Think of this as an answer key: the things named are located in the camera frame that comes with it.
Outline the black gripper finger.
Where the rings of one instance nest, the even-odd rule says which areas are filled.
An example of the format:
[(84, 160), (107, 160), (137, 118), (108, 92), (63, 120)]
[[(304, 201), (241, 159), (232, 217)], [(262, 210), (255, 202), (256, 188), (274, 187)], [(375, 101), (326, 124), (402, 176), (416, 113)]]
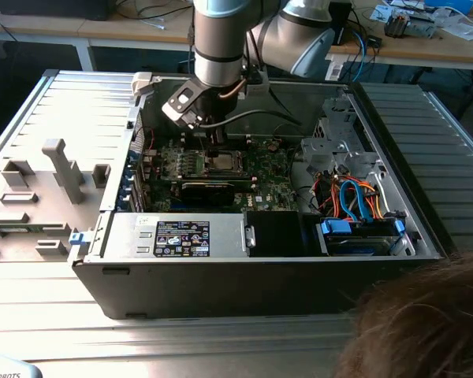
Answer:
[(219, 126), (215, 128), (207, 129), (207, 149), (212, 153), (223, 150), (227, 141), (227, 134), (225, 132), (225, 126)]

